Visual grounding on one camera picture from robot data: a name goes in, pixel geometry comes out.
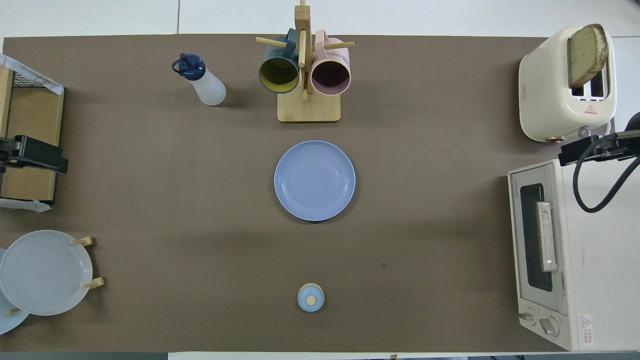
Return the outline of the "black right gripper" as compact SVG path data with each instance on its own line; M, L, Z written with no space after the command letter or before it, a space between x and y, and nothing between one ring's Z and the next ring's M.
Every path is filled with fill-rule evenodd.
M640 112L634 114L626 125L626 131L599 137L583 137L560 146L558 161L560 166L576 164L580 156L599 140L599 146L586 152L585 161L601 157L601 161L626 160L640 157Z

